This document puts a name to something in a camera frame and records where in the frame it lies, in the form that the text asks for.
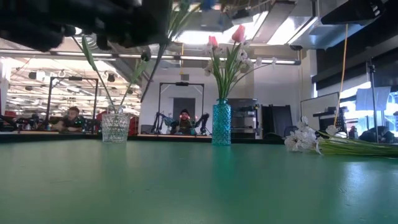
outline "green table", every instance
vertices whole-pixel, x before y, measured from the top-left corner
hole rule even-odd
[[[398,223],[398,161],[257,144],[2,144],[0,223]]]

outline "clear glass vase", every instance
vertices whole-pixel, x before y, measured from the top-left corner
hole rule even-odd
[[[117,113],[104,114],[102,119],[102,141],[125,143],[129,134],[130,115]]]
[[[218,99],[213,105],[213,136],[211,143],[214,146],[231,145],[231,106],[227,99]]]

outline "teal glass vase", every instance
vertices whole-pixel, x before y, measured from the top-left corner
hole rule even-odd
[[[213,105],[213,136],[214,146],[231,145],[231,106],[227,99],[218,99]]]

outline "person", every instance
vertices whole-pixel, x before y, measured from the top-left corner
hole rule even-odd
[[[175,134],[175,133],[181,133],[181,134],[192,134],[192,123],[190,121],[190,116],[189,116],[189,112],[187,109],[181,110],[180,113],[180,122],[177,124],[172,126],[172,130],[171,130],[171,134]]]
[[[64,116],[57,124],[53,126],[53,129],[58,131],[82,131],[82,123],[79,122],[80,110],[76,106],[72,106],[68,110],[68,115]]]

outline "doorway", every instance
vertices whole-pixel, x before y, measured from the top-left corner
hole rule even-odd
[[[173,100],[173,119],[180,119],[181,110],[187,109],[191,118],[195,117],[195,98],[174,98]]]

